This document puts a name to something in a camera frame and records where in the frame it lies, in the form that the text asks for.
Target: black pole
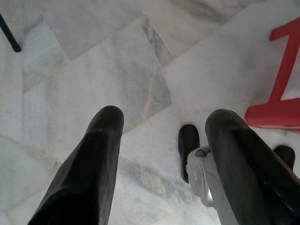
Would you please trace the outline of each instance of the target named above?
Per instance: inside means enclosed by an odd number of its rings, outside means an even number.
[[[3,30],[3,33],[8,38],[8,41],[10,42],[13,50],[18,53],[21,51],[21,47],[18,45],[17,41],[15,40],[13,34],[10,32],[10,29],[8,28],[6,22],[4,21],[2,15],[0,14],[0,27]]]

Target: marble floor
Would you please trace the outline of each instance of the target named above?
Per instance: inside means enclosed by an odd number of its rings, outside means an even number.
[[[177,134],[268,98],[299,0],[0,0],[0,224],[27,224],[98,110],[125,115],[110,225],[219,225],[181,180]],[[300,97],[300,57],[284,99]],[[299,135],[255,131],[296,151]]]

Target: white floor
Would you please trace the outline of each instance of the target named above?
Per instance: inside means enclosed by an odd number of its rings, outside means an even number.
[[[125,114],[109,224],[220,224],[181,180],[178,130],[195,124],[205,145],[214,109],[244,117],[263,103],[287,41],[270,32],[300,16],[297,1],[241,2],[0,0],[22,46],[13,52],[0,32],[0,224],[30,220],[106,105]],[[299,97],[299,73],[300,57],[284,98]],[[299,135],[255,131],[293,147],[300,176]]]

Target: red plastic object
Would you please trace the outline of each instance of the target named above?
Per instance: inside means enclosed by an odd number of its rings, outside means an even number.
[[[278,75],[267,103],[247,109],[246,122],[258,128],[300,132],[300,98],[281,101],[300,46],[300,17],[271,32],[270,41],[289,36]]]

